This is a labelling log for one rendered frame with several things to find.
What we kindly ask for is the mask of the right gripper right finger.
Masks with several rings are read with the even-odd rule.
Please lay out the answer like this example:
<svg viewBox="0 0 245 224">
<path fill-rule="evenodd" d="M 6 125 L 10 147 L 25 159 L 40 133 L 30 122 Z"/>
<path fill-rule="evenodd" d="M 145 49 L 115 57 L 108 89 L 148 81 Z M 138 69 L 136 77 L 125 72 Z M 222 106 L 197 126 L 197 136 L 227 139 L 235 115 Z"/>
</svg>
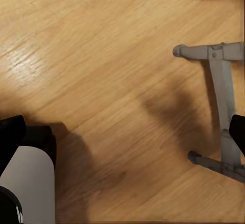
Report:
<svg viewBox="0 0 245 224">
<path fill-rule="evenodd" d="M 245 116 L 233 115 L 228 133 L 245 156 Z"/>
</svg>

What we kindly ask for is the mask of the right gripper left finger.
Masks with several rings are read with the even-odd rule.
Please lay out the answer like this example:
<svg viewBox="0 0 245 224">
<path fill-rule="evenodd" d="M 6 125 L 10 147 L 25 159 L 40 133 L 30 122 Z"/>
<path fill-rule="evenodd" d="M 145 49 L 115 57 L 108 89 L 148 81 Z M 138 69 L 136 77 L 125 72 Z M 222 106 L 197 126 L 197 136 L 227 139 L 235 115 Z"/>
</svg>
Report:
<svg viewBox="0 0 245 224">
<path fill-rule="evenodd" d="M 0 120 L 0 176 L 27 134 L 22 115 Z"/>
</svg>

